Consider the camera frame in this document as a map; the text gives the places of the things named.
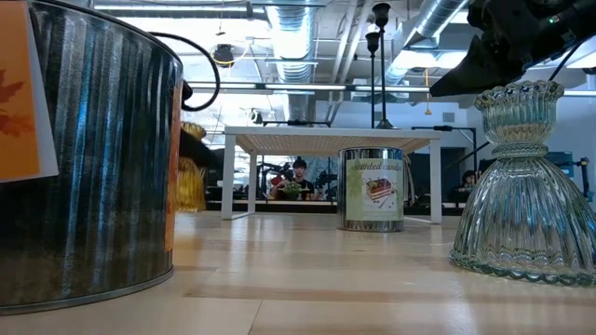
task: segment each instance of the potted plant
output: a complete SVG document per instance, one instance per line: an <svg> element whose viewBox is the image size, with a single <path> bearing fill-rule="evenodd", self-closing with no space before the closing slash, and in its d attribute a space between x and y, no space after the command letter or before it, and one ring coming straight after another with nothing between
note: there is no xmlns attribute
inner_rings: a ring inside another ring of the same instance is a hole
<svg viewBox="0 0 596 335"><path fill-rule="evenodd" d="M298 200L298 194L302 192L302 186L296 181L290 181L280 191L286 195L286 199Z"/></svg>

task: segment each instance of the glass vase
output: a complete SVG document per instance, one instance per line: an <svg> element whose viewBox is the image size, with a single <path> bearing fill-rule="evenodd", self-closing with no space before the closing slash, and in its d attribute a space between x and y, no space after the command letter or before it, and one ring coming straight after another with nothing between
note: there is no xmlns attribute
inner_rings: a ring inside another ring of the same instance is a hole
<svg viewBox="0 0 596 335"><path fill-rule="evenodd" d="M596 284L596 217L544 158L563 87L523 82L476 99L497 158L472 191L451 259L484 274L550 284Z"/></svg>

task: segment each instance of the paper card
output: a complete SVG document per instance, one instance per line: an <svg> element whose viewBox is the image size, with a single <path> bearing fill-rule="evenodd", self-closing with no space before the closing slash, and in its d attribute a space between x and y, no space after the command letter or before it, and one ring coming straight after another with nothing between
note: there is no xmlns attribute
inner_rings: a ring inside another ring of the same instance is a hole
<svg viewBox="0 0 596 335"><path fill-rule="evenodd" d="M174 101L171 112L171 140L169 142L169 176L168 207L166 213L166 251L174 249L174 224L176 221L176 205L178 194L178 151L180 149L182 83L174 90Z"/></svg>
<svg viewBox="0 0 596 335"><path fill-rule="evenodd" d="M25 1L0 1L0 182L58 175L46 93Z"/></svg>

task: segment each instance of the desk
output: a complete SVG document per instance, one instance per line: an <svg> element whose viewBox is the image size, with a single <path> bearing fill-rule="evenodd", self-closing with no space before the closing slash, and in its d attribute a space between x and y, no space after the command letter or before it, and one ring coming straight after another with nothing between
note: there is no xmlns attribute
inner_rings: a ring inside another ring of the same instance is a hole
<svg viewBox="0 0 596 335"><path fill-rule="evenodd" d="M440 223L440 133L422 130L344 129L322 127L226 127L223 160L222 219L234 220L255 212L256 193L249 192L246 213L234 215L235 147L251 156L249 190L257 187L258 155L335 157L345 148L398 148L404 154L430 145L430 221Z"/></svg>

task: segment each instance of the metal tin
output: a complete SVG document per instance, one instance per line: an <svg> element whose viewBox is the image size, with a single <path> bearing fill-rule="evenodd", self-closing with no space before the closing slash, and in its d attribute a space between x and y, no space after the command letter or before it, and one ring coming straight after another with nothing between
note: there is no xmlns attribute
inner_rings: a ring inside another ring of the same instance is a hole
<svg viewBox="0 0 596 335"><path fill-rule="evenodd" d="M88 8L38 0L30 12L60 175L0 184L0 315L113 298L172 270L180 60Z"/></svg>
<svg viewBox="0 0 596 335"><path fill-rule="evenodd" d="M396 148L348 148L339 153L339 229L403 231L403 155Z"/></svg>

